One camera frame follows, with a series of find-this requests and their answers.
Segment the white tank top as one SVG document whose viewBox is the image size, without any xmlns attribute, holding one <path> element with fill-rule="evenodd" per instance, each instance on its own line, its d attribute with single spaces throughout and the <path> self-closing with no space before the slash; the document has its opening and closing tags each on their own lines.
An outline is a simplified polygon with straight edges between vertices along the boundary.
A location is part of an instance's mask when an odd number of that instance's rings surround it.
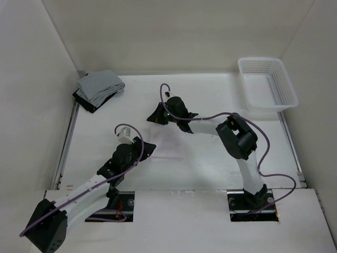
<svg viewBox="0 0 337 253">
<path fill-rule="evenodd" d="M 156 145 L 150 159 L 152 161 L 183 160 L 184 153 L 181 134 L 170 126 L 150 127 L 149 141 Z"/>
</svg>

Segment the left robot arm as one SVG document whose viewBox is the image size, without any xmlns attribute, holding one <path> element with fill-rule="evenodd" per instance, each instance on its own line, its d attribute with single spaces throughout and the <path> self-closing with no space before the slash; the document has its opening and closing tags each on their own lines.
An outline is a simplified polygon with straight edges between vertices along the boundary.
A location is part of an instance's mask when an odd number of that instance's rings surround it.
<svg viewBox="0 0 337 253">
<path fill-rule="evenodd" d="M 149 158 L 156 145 L 135 137 L 117 146 L 112 157 L 86 183 L 65 196 L 36 206 L 21 233 L 40 252 L 56 252 L 70 230 L 86 220 L 124 222 L 117 186 L 131 168 Z"/>
</svg>

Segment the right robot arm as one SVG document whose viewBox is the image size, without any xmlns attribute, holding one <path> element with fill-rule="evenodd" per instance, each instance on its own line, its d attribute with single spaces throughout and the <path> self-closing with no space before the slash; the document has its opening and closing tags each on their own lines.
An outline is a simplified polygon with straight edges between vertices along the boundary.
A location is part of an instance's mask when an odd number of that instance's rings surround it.
<svg viewBox="0 0 337 253">
<path fill-rule="evenodd" d="M 255 152 L 258 137 L 239 114 L 231 113 L 223 122 L 201 118 L 197 113 L 189 112 L 180 97 L 173 96 L 164 103 L 160 102 L 147 121 L 160 125 L 174 122 L 186 133 L 218 136 L 228 154 L 238 163 L 245 204 L 254 209 L 263 203 L 267 186 L 257 171 Z"/>
</svg>

